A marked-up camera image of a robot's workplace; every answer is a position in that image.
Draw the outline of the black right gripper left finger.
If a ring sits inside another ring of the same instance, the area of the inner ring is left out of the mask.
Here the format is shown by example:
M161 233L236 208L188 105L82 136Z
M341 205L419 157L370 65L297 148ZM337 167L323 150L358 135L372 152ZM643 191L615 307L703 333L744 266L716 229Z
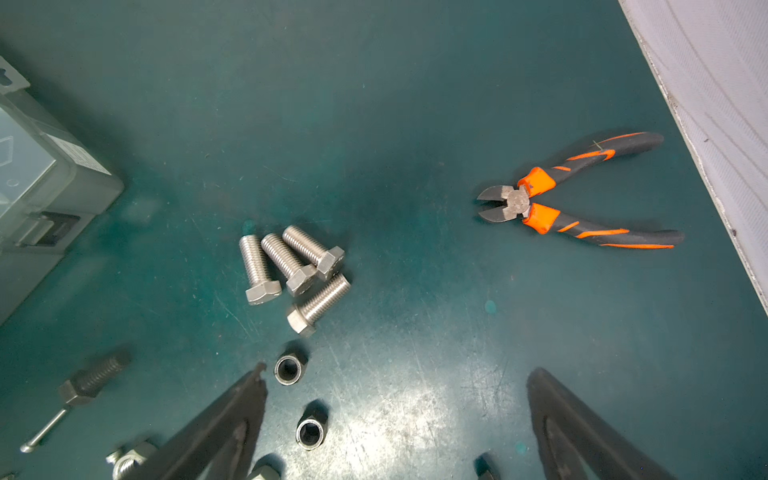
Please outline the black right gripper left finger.
M262 362L175 434L129 479L245 479L262 426Z

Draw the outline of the silver hex nut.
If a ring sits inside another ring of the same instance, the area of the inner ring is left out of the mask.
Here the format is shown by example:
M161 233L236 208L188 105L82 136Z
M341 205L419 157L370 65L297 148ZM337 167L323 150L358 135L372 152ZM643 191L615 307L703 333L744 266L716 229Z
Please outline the silver hex nut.
M279 472L270 465L261 465L251 472L248 480L281 480L281 476Z
M121 480L132 470L140 467L157 448L147 441L140 442L132 449L124 452L117 449L106 457L106 462L112 466L112 479Z

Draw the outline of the black hex bolt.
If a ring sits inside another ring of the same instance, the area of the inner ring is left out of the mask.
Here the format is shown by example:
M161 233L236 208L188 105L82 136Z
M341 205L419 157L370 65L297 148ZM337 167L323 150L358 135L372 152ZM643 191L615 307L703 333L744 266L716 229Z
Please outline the black hex bolt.
M95 399L103 388L123 371L132 360L128 351L108 355L89 368L79 370L58 388L67 406L81 406Z

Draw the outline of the black hex nut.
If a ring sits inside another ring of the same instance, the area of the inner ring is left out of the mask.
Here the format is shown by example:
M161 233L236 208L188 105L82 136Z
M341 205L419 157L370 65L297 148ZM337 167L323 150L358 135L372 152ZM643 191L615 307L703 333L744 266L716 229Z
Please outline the black hex nut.
M296 353L284 354L274 365L274 376L284 386L296 384L304 375L306 359Z
M495 480L492 468L483 457L479 457L474 462L474 466L478 480Z
M296 443L311 451L321 446L326 438L326 422L314 416L301 420L295 430Z

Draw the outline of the clear plastic organizer box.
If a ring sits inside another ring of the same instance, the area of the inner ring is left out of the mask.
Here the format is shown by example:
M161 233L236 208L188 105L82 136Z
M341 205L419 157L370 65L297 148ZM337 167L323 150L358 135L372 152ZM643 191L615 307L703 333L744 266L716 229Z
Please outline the clear plastic organizer box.
M1 318L7 320L115 201L123 182L1 62Z

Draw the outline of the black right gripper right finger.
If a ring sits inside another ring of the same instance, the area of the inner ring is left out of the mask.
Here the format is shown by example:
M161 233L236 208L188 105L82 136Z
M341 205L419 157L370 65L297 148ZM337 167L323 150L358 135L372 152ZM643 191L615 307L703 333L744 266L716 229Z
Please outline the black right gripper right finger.
M527 395L539 458L548 479L671 479L544 368L528 376Z

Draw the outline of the green table mat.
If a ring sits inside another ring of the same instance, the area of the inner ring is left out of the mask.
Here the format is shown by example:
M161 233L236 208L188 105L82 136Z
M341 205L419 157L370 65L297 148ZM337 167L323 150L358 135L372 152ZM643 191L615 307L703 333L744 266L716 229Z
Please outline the green table mat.
M2 326L3 473L106 479L294 347L255 454L286 479L539 479L538 367L680 479L766 477L767 318L617 2L5 1L1 53L125 183ZM290 294L290 225L351 284L308 336L336 274Z

